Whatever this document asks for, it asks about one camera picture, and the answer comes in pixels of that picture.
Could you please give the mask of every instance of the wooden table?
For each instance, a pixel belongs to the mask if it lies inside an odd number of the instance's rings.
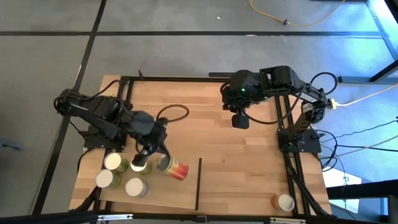
[[[104,76],[101,89],[115,79],[120,77]],[[277,143],[277,124],[251,122],[246,130],[232,128],[233,114],[221,109],[220,86],[221,83],[213,82],[134,82],[131,103],[135,110],[156,116],[170,104],[183,104],[189,108],[190,114],[186,119],[168,124],[165,143],[175,158],[202,158],[199,208],[194,211],[114,202],[113,212],[292,215],[291,212],[278,212],[270,203],[274,194],[289,194],[284,159]],[[116,96],[118,88],[113,85],[103,95]],[[294,119],[300,113],[298,106],[293,112]],[[176,118],[181,114],[183,111],[174,109],[165,111],[163,115]],[[275,101],[272,99],[253,106],[248,109],[248,114],[264,121],[276,120]],[[133,142],[127,141],[124,152],[134,153]],[[323,209],[331,213],[317,158],[306,153],[300,155],[306,186]],[[95,149],[81,160],[70,208],[79,206],[94,188],[94,178],[101,169],[103,156],[104,149]],[[297,186],[295,190],[298,212],[303,213]]]

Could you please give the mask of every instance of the concrete floor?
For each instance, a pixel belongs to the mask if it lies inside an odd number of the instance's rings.
[[[307,0],[253,3],[260,10],[301,24],[317,20],[338,4]],[[0,0],[0,31],[89,31],[99,5],[100,1],[94,0]],[[388,16],[382,16],[382,20],[389,23],[387,27],[396,25]],[[99,30],[377,31],[377,27],[366,5],[360,2],[345,3],[319,25],[298,28],[283,26],[252,11],[248,1],[242,0],[113,0],[106,5]],[[387,32],[393,41],[398,34],[392,30]],[[29,213],[60,122],[52,100],[63,89],[73,86],[87,40],[0,37],[0,136],[24,146],[21,151],[0,151],[0,217]],[[103,75],[137,75],[138,69],[146,76],[205,77],[208,72],[256,71],[289,65],[309,82],[323,71],[338,76],[371,76],[392,61],[384,41],[378,37],[97,37],[81,92],[96,93]],[[327,89],[332,82],[322,77],[315,86]],[[344,84],[330,97],[346,103],[385,87]],[[355,105],[327,111],[325,119],[315,126],[340,135],[393,120],[398,116],[397,95],[395,88]],[[87,127],[82,121],[74,122],[81,129]],[[367,146],[395,133],[396,124],[390,124],[377,131],[340,138],[339,143]],[[69,128],[45,213],[67,211],[82,145],[81,137]],[[397,149],[398,140],[381,147]],[[349,150],[339,149],[340,153],[345,151]],[[391,172],[398,169],[398,155],[392,152],[365,150],[341,160],[347,172],[371,181],[398,178],[396,172]]]

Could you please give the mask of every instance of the yellow cable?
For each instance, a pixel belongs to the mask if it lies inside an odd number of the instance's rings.
[[[368,96],[364,96],[364,97],[362,97],[362,98],[360,98],[360,99],[358,99],[358,100],[354,100],[354,101],[349,102],[349,103],[339,104],[339,103],[336,102],[336,106],[348,106],[348,105],[352,105],[352,104],[357,103],[357,102],[359,102],[359,101],[361,101],[361,100],[364,100],[364,99],[366,99],[366,98],[368,98],[368,97],[374,96],[374,95],[379,94],[379,93],[382,93],[382,92],[384,92],[384,91],[387,91],[387,90],[389,90],[389,89],[391,89],[391,88],[393,88],[393,87],[395,87],[395,86],[398,86],[398,84],[392,85],[392,86],[390,86],[390,87],[388,87],[388,88],[385,88],[385,89],[383,89],[383,90],[377,91],[377,92],[375,92],[375,93],[372,93],[372,94],[370,94],[370,95],[368,95]]]
[[[329,17],[330,15],[332,15],[332,14],[333,14],[345,1],[346,1],[346,0],[342,0],[342,2],[341,2],[334,10],[332,10],[329,14],[327,14],[324,18],[322,18],[322,19],[320,19],[320,20],[318,20],[318,21],[316,21],[316,22],[314,22],[314,23],[311,23],[311,24],[309,24],[309,25],[300,25],[300,24],[295,24],[295,23],[293,23],[293,22],[289,22],[289,21],[287,21],[287,24],[290,24],[290,25],[293,25],[293,26],[296,26],[296,27],[310,27],[310,26],[313,26],[313,25],[315,25],[315,24],[317,24],[317,23],[323,21],[324,19],[326,19],[326,18]],[[262,11],[260,11],[260,10],[257,10],[257,9],[253,6],[252,0],[250,0],[250,6],[251,6],[251,8],[252,8],[254,11],[256,11],[256,12],[258,12],[258,13],[260,13],[260,14],[263,14],[263,15],[265,15],[265,16],[271,17],[271,18],[273,18],[273,19],[275,19],[275,20],[277,20],[277,21],[283,22],[283,23],[285,22],[285,21],[284,21],[283,19],[281,19],[281,18],[278,18],[278,17],[276,17],[276,16],[272,16],[272,15],[270,15],[270,14],[267,14],[267,13],[265,13],[265,12],[262,12]]]

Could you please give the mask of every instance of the can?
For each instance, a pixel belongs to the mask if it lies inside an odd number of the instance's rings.
[[[145,163],[145,165],[142,166],[142,167],[134,166],[134,165],[132,164],[132,162],[130,162],[130,167],[131,167],[131,169],[132,169],[134,172],[138,172],[138,173],[140,173],[140,174],[142,174],[142,175],[146,175],[146,174],[149,174],[149,173],[152,171],[153,165],[152,165],[152,161],[147,161],[147,162]]]
[[[148,183],[140,178],[132,178],[126,183],[126,193],[132,197],[143,197],[148,193]]]
[[[294,208],[294,199],[286,194],[274,195],[271,198],[271,205],[274,209],[290,212]]]
[[[95,176],[95,184],[101,188],[116,189],[121,182],[120,175],[108,169],[103,169]]]
[[[109,153],[104,159],[104,166],[108,170],[123,173],[129,167],[129,161],[116,152]]]
[[[189,166],[179,163],[170,156],[163,155],[157,160],[157,168],[165,175],[169,175],[177,180],[183,180],[189,173]]]

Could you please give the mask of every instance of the can lid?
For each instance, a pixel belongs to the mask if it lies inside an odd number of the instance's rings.
[[[110,170],[103,169],[95,177],[95,184],[98,187],[104,188],[111,185],[113,181],[113,173]]]
[[[126,183],[126,193],[130,196],[138,196],[144,189],[144,183],[140,178],[133,178]]]
[[[160,171],[165,171],[170,167],[171,158],[167,157],[166,155],[162,155],[161,158],[157,160],[157,168]]]
[[[122,163],[122,157],[116,152],[108,154],[104,159],[104,166],[109,170],[117,169],[120,163]]]
[[[290,212],[294,208],[294,200],[291,196],[282,194],[278,199],[279,207],[286,212]]]
[[[132,169],[133,171],[140,172],[140,171],[143,171],[143,170],[145,169],[145,167],[147,167],[147,163],[148,163],[148,162],[146,162],[144,166],[139,167],[139,166],[134,166],[134,165],[132,164],[132,162],[131,162],[131,163],[130,163],[130,166],[131,166],[131,169]]]

